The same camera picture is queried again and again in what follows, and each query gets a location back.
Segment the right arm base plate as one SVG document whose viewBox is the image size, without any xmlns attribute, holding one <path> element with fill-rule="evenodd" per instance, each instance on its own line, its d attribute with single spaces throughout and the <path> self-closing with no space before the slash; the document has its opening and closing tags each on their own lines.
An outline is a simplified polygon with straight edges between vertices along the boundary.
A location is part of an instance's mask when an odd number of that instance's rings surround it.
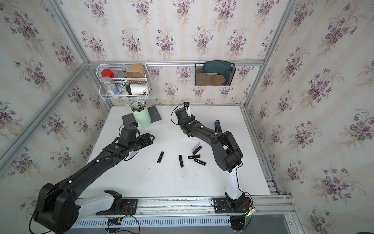
<svg viewBox="0 0 374 234">
<path fill-rule="evenodd" d="M 254 209 L 251 198 L 240 197 L 232 200 L 230 198 L 213 198 L 211 205 L 216 214 L 247 213 Z"/>
</svg>

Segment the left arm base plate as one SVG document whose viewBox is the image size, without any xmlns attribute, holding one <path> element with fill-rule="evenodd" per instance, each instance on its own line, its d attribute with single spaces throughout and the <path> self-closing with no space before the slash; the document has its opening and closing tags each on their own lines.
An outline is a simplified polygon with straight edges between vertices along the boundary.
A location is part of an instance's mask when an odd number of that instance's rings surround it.
<svg viewBox="0 0 374 234">
<path fill-rule="evenodd" d="M 97 212 L 96 215 L 135 215 L 137 204 L 137 199 L 117 199 L 110 209 Z"/>
</svg>

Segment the purple lipstick tube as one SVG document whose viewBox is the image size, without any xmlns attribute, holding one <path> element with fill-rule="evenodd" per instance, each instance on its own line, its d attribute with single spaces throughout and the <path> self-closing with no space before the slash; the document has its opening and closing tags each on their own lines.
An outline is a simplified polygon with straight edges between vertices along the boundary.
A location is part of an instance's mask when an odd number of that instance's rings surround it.
<svg viewBox="0 0 374 234">
<path fill-rule="evenodd" d="M 200 146 L 200 144 L 201 144 L 201 143 L 198 142 L 198 143 L 197 143 L 197 144 L 192 148 L 191 151 L 192 151 L 192 152 L 195 151 L 195 150 Z"/>
<path fill-rule="evenodd" d="M 129 159 L 131 160 L 137 153 L 138 153 L 138 150 L 132 152 L 132 154 L 129 156 Z"/>
</svg>

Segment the black lipstick silver band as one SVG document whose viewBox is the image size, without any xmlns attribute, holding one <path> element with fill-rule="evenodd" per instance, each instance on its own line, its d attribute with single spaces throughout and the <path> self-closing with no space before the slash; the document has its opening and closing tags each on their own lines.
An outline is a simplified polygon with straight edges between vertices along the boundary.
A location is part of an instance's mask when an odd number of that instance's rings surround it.
<svg viewBox="0 0 374 234">
<path fill-rule="evenodd" d="M 160 155 L 159 155 L 158 160 L 157 160 L 157 163 L 158 163 L 158 164 L 161 163 L 163 156 L 164 156 L 164 152 L 162 151 L 162 152 L 160 153 Z"/>
<path fill-rule="evenodd" d="M 180 167 L 183 168 L 184 167 L 184 163 L 183 163 L 182 155 L 179 155 L 178 158 L 179 158 Z"/>
</svg>

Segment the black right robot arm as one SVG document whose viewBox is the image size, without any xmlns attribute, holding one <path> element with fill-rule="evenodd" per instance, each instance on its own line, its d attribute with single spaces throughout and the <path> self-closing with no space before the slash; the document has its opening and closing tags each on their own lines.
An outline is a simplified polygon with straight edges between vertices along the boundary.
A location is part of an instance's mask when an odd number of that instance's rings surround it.
<svg viewBox="0 0 374 234">
<path fill-rule="evenodd" d="M 254 202 L 249 193 L 244 192 L 239 184 L 239 168 L 243 165 L 242 151 L 233 134 L 229 131 L 217 132 L 204 126 L 189 114 L 189 103 L 175 108 L 177 125 L 188 137 L 194 137 L 207 143 L 213 152 L 214 160 L 218 167 L 226 172 L 226 205 L 230 211 L 239 211 L 242 206 L 254 211 Z"/>
</svg>

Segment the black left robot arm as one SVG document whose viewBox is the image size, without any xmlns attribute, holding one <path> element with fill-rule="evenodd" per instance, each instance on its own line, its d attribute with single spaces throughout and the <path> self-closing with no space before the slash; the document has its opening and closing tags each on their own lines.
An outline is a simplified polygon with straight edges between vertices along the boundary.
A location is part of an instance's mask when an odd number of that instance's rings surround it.
<svg viewBox="0 0 374 234">
<path fill-rule="evenodd" d="M 103 173 L 126 160 L 130 152 L 152 145 L 154 139 L 149 133 L 140 134 L 135 126 L 124 126 L 120 135 L 87 165 L 57 184 L 47 183 L 39 190 L 31 220 L 50 232 L 63 234 L 86 216 L 107 210 L 120 211 L 122 196 L 113 190 L 87 199 L 79 196 Z"/>
</svg>

